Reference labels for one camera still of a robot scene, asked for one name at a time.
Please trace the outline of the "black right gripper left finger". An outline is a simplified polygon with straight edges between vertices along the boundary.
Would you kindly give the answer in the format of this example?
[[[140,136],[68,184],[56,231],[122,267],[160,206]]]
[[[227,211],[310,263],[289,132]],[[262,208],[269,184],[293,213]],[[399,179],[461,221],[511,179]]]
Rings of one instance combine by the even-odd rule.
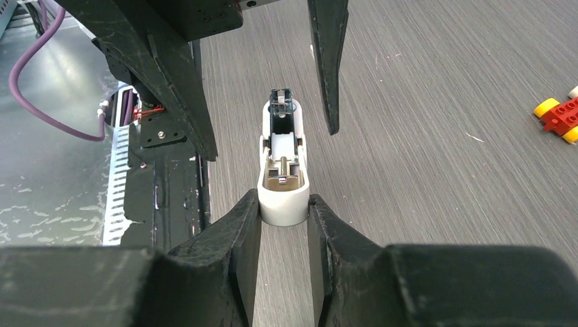
[[[2,326],[251,326],[261,222],[256,190],[168,252],[4,247]]]

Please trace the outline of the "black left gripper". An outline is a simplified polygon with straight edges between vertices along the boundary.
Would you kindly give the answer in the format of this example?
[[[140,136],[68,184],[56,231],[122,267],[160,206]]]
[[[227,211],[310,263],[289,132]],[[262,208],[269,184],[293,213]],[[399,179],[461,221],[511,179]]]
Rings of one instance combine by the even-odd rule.
[[[276,0],[60,1],[168,110],[198,153],[217,145],[202,77],[185,41],[243,26],[244,13]]]

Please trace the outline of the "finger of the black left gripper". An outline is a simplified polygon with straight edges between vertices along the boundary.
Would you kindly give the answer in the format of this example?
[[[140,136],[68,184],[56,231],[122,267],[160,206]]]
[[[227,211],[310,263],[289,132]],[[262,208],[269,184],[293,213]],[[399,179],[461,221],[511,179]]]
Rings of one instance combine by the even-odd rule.
[[[320,96],[331,135],[339,132],[339,69],[349,18],[348,3],[348,0],[307,2]]]

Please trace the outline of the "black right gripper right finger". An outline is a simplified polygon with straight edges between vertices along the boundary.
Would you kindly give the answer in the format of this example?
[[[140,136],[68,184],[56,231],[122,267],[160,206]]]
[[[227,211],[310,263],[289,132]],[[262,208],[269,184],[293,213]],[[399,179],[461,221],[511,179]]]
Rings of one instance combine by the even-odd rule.
[[[381,247],[319,195],[307,235],[316,326],[577,325],[577,278],[549,249]]]

